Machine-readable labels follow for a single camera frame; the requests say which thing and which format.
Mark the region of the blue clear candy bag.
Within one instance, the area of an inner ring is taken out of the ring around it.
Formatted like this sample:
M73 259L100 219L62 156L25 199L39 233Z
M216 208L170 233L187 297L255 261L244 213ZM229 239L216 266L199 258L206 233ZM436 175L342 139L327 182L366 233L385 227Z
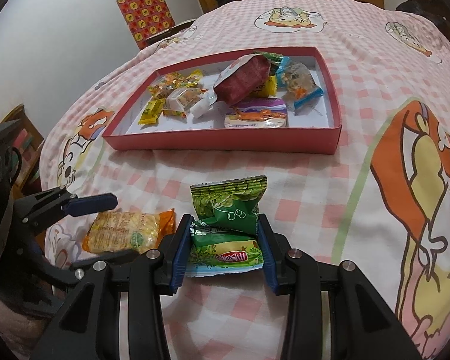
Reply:
M304 63L292 61L288 56L282 58L275 77L277 86L287 92L290 107L295 113L323 96L323 90L315 83L310 69Z

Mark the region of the yellow mesh snack packet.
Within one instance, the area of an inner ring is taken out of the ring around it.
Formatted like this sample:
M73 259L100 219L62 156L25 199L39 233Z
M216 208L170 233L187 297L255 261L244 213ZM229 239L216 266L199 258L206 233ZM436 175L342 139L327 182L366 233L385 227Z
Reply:
M256 98L269 98L275 97L276 93L277 93L276 76L269 76L267 77L266 81L263 84L257 86L257 88L255 88L250 95Z

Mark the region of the purple cartoon candy tin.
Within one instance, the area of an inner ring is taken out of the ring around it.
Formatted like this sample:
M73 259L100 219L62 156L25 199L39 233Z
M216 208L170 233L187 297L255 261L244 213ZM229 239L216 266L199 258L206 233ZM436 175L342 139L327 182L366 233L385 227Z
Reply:
M230 108L225 128L283 128L288 125L288 110L281 98L249 98Z

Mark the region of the dark wooden side table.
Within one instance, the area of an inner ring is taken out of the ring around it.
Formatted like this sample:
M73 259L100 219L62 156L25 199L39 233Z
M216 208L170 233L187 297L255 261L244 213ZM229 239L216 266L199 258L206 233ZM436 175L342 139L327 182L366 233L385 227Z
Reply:
M192 27L194 22L195 22L195 19L189 19L180 24L176 24L175 26L166 29L166 30L162 31L161 33L157 33L146 39L146 45L151 46L152 44L158 43L169 37L180 34L183 31Z

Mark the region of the dark green snack packet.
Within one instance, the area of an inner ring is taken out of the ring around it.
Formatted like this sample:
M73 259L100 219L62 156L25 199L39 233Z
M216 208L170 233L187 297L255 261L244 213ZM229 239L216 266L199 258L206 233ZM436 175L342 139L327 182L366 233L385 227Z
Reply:
M269 61L271 65L270 76L274 76L282 63L284 56L282 54L267 51L257 51L257 54L265 57Z

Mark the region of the rice cracker package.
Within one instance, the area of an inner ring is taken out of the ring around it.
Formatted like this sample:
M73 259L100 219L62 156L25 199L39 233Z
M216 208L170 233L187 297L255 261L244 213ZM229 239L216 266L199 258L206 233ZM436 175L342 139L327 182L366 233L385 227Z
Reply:
M140 254L158 248L162 239L176 232L174 209L157 214L138 211L105 211L97 215L82 241L91 254L135 250Z

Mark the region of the red shallow cardboard box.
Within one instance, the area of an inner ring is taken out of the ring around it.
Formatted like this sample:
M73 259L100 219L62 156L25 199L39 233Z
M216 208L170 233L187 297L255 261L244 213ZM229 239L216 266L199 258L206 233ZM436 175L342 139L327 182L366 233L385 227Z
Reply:
M305 65L319 87L319 96L295 107L293 93L278 88L275 95L255 95L235 106L216 102L210 90L219 74L249 50L207 55L169 65L153 72L129 97L102 136L115 150L252 150L333 155L342 121L332 78L315 47L275 47L274 52ZM140 116L151 100L149 86L168 73L187 75L200 70L206 89L205 113L195 117L160 115L154 124Z

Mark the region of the pink checkered cartoon bedsheet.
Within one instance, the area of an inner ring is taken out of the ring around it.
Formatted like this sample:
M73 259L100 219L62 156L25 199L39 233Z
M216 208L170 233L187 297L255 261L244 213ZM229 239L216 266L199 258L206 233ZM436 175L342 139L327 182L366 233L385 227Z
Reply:
M155 70L263 47L316 47L336 88L332 155L145 150L102 138ZM126 211L192 210L190 187L264 175L261 211L291 245L354 261L424 359L450 345L450 43L421 16L353 0L244 0L198 18L92 86L49 133L44 189L118 196Z

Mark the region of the wooden bookshelf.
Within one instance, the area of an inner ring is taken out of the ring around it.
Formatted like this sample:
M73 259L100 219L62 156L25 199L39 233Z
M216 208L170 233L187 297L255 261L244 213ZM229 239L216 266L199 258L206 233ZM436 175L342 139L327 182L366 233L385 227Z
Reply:
M13 185L13 197L19 199L41 191L39 162L44 138L26 115L23 104L15 106L0 120L0 124L11 120L19 120L21 126L13 143L22 160L21 170Z

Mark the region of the yellow candy packet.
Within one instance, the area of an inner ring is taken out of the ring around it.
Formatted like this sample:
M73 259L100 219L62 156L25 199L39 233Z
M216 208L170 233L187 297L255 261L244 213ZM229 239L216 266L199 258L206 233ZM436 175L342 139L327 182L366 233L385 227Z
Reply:
M166 100L164 98L153 98L149 100L139 117L138 125L156 125L165 102Z

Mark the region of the green pea snack bag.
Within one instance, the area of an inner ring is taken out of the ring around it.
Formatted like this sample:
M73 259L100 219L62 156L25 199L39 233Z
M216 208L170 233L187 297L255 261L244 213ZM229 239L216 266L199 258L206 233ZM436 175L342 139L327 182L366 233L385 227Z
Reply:
M266 189L265 175L192 185L197 226L255 235L258 203Z

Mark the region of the orange striped candy wrapper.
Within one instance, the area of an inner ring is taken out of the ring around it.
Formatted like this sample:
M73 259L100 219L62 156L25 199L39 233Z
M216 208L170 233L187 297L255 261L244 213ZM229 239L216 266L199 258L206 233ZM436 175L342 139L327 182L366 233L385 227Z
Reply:
M167 73L155 80L148 87L148 91L154 99L167 98L176 89L198 87L202 78L203 73L200 69L194 70L187 76L179 72Z

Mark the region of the dark wooden headboard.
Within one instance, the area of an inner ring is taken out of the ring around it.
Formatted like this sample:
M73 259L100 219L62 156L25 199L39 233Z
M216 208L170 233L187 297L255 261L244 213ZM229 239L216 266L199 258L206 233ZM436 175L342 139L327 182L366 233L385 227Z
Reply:
M406 0L395 8L423 16L435 24L450 43L450 8L443 0Z

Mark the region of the clear colourful candy packet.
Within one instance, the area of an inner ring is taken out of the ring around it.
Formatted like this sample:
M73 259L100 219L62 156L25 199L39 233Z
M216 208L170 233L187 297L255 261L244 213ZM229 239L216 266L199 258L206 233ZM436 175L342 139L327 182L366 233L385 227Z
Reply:
M177 88L166 99L162 113L165 116L199 118L209 110L208 90L204 88Z

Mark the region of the pink drink pouch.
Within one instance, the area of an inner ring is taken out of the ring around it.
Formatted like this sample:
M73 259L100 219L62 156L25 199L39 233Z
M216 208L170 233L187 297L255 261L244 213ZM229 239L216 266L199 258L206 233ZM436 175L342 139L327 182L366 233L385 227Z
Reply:
M216 102L231 107L244 100L257 86L264 84L271 71L271 62L260 54L243 55L222 70L212 89L190 109L194 118L200 118Z

